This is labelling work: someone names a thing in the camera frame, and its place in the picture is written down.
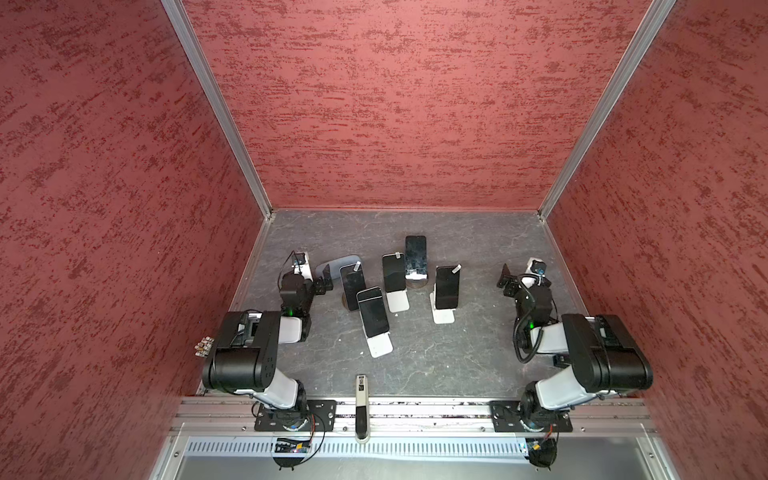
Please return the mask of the black phone with sticker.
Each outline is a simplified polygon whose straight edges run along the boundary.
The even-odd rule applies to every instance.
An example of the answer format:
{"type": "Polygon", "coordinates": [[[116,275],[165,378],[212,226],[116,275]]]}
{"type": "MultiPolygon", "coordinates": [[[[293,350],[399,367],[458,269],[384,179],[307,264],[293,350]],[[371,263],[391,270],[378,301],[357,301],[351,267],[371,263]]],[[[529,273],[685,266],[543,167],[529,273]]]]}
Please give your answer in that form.
{"type": "Polygon", "coordinates": [[[454,310],[458,307],[461,265],[436,268],[435,309],[454,310]]]}

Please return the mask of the black phone stand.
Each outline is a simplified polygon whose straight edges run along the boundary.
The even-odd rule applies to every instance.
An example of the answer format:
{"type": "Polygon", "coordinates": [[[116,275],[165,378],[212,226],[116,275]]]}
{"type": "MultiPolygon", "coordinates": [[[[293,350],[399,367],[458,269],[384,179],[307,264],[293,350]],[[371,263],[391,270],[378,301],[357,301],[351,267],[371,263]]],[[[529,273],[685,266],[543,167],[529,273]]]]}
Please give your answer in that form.
{"type": "Polygon", "coordinates": [[[382,268],[384,277],[384,291],[387,294],[405,291],[406,285],[406,261],[401,252],[385,254],[382,256],[382,268]]]}

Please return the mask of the white phone stand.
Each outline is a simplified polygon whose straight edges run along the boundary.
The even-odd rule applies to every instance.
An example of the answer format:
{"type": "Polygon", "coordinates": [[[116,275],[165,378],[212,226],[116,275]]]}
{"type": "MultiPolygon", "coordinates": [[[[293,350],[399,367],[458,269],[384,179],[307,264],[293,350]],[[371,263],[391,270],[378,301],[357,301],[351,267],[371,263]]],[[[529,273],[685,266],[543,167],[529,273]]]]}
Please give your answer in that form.
{"type": "Polygon", "coordinates": [[[391,313],[404,312],[410,308],[406,290],[387,292],[386,300],[391,313]]]}
{"type": "Polygon", "coordinates": [[[373,337],[367,337],[366,343],[372,358],[380,358],[393,352],[393,344],[389,332],[373,337]]]}
{"type": "Polygon", "coordinates": [[[436,307],[436,292],[429,295],[432,318],[435,324],[445,325],[455,322],[454,309],[438,309],[436,307]]]}

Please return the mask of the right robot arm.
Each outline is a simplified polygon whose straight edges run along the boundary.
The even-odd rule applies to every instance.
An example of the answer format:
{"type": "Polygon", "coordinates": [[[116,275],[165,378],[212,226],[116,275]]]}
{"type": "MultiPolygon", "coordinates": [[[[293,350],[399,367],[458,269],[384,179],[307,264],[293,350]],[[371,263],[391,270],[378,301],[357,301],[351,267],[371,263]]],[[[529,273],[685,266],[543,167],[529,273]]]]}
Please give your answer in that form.
{"type": "Polygon", "coordinates": [[[575,407],[652,386],[651,365],[619,317],[559,313],[543,261],[531,258],[521,274],[504,265],[497,287],[515,301],[517,360],[549,356],[558,372],[526,385],[516,401],[490,402],[495,432],[571,432],[575,407]]]}

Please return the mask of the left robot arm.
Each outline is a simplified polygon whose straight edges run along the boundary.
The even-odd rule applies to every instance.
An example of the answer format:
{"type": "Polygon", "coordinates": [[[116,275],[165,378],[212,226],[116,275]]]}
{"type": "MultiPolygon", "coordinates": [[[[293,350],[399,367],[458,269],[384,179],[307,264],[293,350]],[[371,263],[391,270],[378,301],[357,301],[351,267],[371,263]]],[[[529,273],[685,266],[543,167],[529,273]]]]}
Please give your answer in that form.
{"type": "Polygon", "coordinates": [[[278,281],[280,310],[228,312],[216,336],[200,346],[203,387],[254,398],[283,429],[302,429],[311,420],[306,390],[278,369],[278,347],[308,339],[314,297],[332,288],[329,268],[317,279],[297,269],[278,281]]]}

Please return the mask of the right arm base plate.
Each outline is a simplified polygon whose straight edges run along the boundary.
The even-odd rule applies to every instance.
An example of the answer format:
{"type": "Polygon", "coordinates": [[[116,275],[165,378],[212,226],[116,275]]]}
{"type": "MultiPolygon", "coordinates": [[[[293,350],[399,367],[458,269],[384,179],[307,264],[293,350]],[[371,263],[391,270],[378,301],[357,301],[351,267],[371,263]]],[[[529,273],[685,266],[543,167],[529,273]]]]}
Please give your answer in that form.
{"type": "Polygon", "coordinates": [[[494,400],[489,403],[490,418],[496,433],[571,433],[573,426],[566,411],[551,411],[520,401],[494,400]]]}

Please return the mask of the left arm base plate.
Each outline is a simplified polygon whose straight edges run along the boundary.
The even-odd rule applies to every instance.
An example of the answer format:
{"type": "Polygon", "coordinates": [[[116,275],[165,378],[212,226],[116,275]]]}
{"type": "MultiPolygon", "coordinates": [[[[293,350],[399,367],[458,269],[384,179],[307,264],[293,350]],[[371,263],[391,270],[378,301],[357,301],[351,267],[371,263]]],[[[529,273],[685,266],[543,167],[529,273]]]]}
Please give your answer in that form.
{"type": "Polygon", "coordinates": [[[329,432],[334,428],[337,407],[338,402],[330,399],[310,399],[292,409],[260,404],[253,428],[256,432],[329,432]]]}

